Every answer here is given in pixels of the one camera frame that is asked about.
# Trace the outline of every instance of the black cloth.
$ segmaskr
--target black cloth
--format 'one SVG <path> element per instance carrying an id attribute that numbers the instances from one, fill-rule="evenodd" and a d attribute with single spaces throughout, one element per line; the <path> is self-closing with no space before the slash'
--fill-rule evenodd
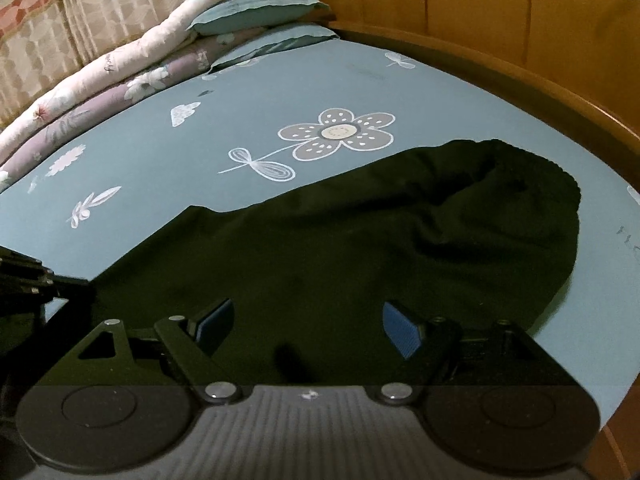
<path id="1" fill-rule="evenodd" d="M 385 300 L 532 325 L 572 272 L 579 202 L 571 176 L 500 140 L 415 148 L 241 210 L 187 208 L 96 278 L 94 321 L 228 297 L 214 361 L 239 383 L 379 384 L 401 362 Z"/>

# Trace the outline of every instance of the blue gripper pad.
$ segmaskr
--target blue gripper pad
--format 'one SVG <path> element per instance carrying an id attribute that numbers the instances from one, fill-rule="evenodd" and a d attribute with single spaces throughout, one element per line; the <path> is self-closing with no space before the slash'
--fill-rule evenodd
<path id="1" fill-rule="evenodd" d="M 411 357 L 422 345 L 420 329 L 388 302 L 382 307 L 382 326 L 405 359 Z"/>
<path id="2" fill-rule="evenodd" d="M 194 339 L 206 355 L 213 355 L 226 339 L 234 326 L 234 318 L 234 304 L 226 300 L 198 323 Z"/>

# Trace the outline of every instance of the wooden headboard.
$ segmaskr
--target wooden headboard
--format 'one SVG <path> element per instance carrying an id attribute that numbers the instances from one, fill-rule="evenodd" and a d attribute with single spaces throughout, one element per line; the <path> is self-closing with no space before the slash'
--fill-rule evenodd
<path id="1" fill-rule="evenodd" d="M 640 0 L 322 1 L 344 39 L 500 95 L 640 189 Z"/>

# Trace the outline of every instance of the ribbed surface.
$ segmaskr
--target ribbed surface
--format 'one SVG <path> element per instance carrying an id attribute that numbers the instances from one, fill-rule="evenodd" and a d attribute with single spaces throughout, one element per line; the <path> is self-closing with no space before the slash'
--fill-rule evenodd
<path id="1" fill-rule="evenodd" d="M 84 480 L 41 467 L 24 480 Z M 490 480 L 428 439 L 414 415 L 357 386 L 260 386 L 235 406 L 209 408 L 174 450 L 105 480 Z M 546 480 L 586 480 L 578 470 Z"/>

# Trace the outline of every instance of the wooden bed frame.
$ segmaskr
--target wooden bed frame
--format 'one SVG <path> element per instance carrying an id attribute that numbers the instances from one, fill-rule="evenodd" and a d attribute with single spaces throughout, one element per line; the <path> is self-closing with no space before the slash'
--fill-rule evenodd
<path id="1" fill-rule="evenodd" d="M 640 190 L 640 0 L 322 0 L 310 19 L 512 103 Z M 640 470 L 640 376 L 584 463 Z"/>

